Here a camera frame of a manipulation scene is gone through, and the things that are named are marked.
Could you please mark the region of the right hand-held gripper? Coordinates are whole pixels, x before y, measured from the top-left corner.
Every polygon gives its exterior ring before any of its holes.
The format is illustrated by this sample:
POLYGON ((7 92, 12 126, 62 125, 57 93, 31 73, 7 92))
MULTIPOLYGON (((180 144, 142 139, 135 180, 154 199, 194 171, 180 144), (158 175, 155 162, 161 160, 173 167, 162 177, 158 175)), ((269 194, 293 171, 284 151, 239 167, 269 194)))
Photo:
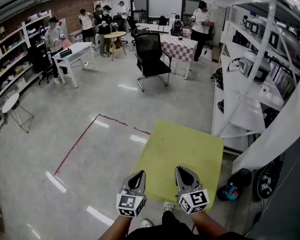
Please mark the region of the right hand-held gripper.
POLYGON ((186 214, 204 211, 210 204, 207 189, 203 188, 198 175, 184 166, 175 168, 175 181, 178 188, 176 200, 186 214))

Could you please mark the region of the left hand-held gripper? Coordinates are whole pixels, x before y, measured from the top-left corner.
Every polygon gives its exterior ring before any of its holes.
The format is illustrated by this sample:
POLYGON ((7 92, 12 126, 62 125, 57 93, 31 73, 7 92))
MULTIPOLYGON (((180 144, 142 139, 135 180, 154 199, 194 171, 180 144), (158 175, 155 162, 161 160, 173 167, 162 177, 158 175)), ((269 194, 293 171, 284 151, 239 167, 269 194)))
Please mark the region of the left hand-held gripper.
POLYGON ((146 172, 140 170, 127 176, 116 195, 116 208, 121 216, 136 218, 146 205, 146 172))

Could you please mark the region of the person's left forearm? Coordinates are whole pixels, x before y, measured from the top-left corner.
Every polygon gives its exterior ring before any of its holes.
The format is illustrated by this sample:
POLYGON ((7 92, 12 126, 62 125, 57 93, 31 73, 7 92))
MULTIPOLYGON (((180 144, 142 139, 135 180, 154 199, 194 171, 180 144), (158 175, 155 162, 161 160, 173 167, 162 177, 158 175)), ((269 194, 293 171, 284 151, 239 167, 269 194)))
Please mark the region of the person's left forearm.
POLYGON ((124 240, 129 232, 132 217, 119 215, 98 240, 124 240))

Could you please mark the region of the person's white shoe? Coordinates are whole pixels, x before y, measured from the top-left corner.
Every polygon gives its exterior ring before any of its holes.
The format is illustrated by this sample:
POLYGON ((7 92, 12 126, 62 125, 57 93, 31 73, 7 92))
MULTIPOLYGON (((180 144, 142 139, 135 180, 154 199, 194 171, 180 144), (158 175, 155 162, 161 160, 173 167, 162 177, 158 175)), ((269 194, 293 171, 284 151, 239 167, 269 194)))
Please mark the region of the person's white shoe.
POLYGON ((149 227, 154 227, 155 225, 153 224, 152 221, 150 221, 149 219, 147 218, 143 218, 140 222, 141 224, 141 227, 142 228, 149 228, 149 227))
POLYGON ((164 202, 164 205, 163 205, 163 212, 173 212, 174 211, 174 208, 175 208, 175 205, 173 203, 170 203, 170 202, 167 202, 165 201, 164 202))

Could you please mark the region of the teal and red packet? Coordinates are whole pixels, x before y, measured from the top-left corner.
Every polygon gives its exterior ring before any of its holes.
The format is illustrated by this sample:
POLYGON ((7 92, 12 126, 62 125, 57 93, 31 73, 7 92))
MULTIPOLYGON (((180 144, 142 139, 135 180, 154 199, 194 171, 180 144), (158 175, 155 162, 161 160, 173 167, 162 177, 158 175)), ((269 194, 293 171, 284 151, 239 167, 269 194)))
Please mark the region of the teal and red packet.
POLYGON ((230 182, 226 187, 225 195, 228 200, 236 200, 239 196, 238 187, 230 182))

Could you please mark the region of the white mug with star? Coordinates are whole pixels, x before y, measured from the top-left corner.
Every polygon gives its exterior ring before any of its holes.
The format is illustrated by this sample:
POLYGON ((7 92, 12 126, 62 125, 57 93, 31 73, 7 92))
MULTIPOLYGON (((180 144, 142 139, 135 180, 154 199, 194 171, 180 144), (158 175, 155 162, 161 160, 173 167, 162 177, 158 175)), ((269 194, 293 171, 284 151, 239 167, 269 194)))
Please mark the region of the white mug with star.
POLYGON ((264 98, 270 92, 270 87, 266 84, 259 85, 259 93, 258 96, 264 98))

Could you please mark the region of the black mesh office chair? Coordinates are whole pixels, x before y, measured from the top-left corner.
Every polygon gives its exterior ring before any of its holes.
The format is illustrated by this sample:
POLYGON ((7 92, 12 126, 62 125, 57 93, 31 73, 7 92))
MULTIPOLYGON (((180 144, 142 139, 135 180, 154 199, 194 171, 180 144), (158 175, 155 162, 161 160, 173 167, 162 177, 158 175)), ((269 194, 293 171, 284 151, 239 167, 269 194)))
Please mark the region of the black mesh office chair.
POLYGON ((137 83, 142 92, 145 91, 145 79, 158 77, 165 87, 169 86, 172 56, 163 51, 159 33, 147 32, 134 37, 137 67, 141 77, 137 83))

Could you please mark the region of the checkered cloth table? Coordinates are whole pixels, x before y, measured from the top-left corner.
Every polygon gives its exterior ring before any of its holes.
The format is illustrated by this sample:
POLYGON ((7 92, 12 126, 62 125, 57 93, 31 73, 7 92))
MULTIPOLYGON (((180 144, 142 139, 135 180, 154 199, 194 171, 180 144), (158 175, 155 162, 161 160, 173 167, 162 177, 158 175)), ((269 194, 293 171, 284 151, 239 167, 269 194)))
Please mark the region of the checkered cloth table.
POLYGON ((164 52, 176 60, 187 63, 184 73, 184 79, 188 79, 190 65, 194 62, 195 51, 198 46, 196 40, 172 36, 169 34, 160 34, 161 47, 164 52))

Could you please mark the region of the black swivel chair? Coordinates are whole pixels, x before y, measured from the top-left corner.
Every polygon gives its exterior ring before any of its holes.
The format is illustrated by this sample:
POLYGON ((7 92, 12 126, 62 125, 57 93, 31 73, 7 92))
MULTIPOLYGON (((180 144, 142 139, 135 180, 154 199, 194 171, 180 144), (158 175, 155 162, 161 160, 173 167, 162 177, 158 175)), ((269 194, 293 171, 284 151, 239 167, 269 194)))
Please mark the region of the black swivel chair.
MULTIPOLYGON (((112 27, 112 32, 125 32, 127 33, 126 31, 126 19, 122 18, 121 15, 114 15, 113 16, 113 19, 112 19, 112 22, 113 22, 113 27, 112 27)), ((120 38, 121 37, 117 37, 116 38, 116 41, 115 41, 115 44, 117 47, 120 47, 120 45, 122 45, 121 41, 120 41, 120 38)))
POLYGON ((214 39, 214 27, 210 26, 208 30, 208 34, 205 40, 205 45, 208 46, 211 50, 213 49, 213 39, 214 39))
POLYGON ((132 37, 132 41, 131 43, 133 44, 133 46, 135 46, 135 30, 137 29, 137 21, 132 17, 132 16, 128 16, 127 17, 127 23, 130 27, 130 34, 131 34, 131 37, 132 37))
POLYGON ((50 83, 50 75, 53 73, 53 64, 47 54, 46 45, 42 42, 40 45, 33 45, 27 49, 29 61, 33 65, 34 72, 40 76, 38 84, 43 80, 50 83))

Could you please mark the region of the white rectangular desk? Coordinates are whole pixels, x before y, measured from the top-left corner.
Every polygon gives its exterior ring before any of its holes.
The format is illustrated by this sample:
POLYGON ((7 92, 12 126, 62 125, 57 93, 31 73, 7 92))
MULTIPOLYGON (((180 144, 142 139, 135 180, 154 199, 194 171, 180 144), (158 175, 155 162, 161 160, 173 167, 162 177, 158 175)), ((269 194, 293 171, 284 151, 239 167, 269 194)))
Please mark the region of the white rectangular desk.
POLYGON ((52 57, 55 61, 58 73, 59 73, 59 75, 61 77, 61 81, 64 85, 66 84, 66 80, 65 80, 65 74, 63 73, 63 70, 61 69, 61 67, 67 68, 67 73, 69 74, 69 76, 72 80, 73 86, 75 88, 78 88, 79 85, 75 79, 71 65, 73 63, 75 63, 76 61, 79 61, 81 68, 83 70, 85 70, 83 57, 85 57, 88 54, 90 54, 92 57, 92 65, 93 65, 92 71, 94 71, 94 72, 98 71, 94 53, 93 53, 92 44, 93 44, 92 42, 76 42, 68 47, 72 50, 72 54, 70 54, 64 58, 61 58, 60 52, 59 52, 52 57))

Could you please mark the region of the round wooden table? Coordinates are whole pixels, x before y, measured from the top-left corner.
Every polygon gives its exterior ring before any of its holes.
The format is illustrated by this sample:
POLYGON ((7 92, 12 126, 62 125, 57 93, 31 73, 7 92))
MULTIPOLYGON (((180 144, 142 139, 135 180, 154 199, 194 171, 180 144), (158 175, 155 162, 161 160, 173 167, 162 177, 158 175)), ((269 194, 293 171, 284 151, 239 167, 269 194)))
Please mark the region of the round wooden table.
POLYGON ((116 51, 122 50, 124 52, 124 54, 126 55, 126 50, 125 47, 123 46, 123 42, 122 42, 122 37, 125 36, 127 33, 125 31, 116 31, 116 32, 111 32, 109 34, 106 34, 104 36, 105 39, 109 39, 110 40, 110 57, 111 60, 114 60, 114 55, 116 51), (116 44, 115 42, 118 41, 119 43, 119 48, 116 48, 116 44))

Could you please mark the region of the white cabinet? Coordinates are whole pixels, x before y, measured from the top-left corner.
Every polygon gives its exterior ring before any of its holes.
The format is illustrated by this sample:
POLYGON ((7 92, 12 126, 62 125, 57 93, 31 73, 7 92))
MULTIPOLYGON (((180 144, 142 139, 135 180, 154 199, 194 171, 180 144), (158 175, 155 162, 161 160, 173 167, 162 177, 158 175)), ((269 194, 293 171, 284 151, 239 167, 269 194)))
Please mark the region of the white cabinet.
POLYGON ((223 28, 224 28, 224 23, 225 23, 225 17, 226 17, 226 12, 227 9, 222 6, 218 6, 215 4, 211 5, 210 8, 210 21, 214 22, 213 26, 213 45, 217 46, 220 43, 223 28))

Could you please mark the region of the black framed window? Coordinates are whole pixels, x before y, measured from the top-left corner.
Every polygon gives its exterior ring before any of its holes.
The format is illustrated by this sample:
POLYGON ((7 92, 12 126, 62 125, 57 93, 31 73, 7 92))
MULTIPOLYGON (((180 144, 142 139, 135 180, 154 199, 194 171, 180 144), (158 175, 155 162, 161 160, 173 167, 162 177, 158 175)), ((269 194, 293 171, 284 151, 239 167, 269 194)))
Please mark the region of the black framed window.
POLYGON ((158 20, 161 16, 167 19, 179 15, 187 20, 204 0, 130 0, 132 17, 140 23, 158 20))

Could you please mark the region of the ceiling air conditioner unit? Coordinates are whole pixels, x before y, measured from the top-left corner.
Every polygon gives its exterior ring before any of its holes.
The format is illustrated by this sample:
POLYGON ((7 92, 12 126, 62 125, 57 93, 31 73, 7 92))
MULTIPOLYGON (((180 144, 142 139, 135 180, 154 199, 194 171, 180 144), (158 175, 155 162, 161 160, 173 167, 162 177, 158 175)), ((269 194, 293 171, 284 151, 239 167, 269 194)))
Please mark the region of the ceiling air conditioner unit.
POLYGON ((5 6, 0 8, 0 22, 6 19, 8 16, 11 16, 22 9, 32 5, 37 0, 15 0, 5 6))

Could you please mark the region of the white wall shelf unit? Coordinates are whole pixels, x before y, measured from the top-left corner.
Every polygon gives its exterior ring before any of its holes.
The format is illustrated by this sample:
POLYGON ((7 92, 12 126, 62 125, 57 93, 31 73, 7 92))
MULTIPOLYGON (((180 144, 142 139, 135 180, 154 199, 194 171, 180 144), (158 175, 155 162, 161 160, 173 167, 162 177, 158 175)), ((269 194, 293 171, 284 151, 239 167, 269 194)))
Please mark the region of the white wall shelf unit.
POLYGON ((47 55, 44 36, 51 17, 51 10, 33 13, 0 40, 0 100, 9 90, 22 92, 33 81, 47 76, 43 69, 33 66, 31 52, 47 55))

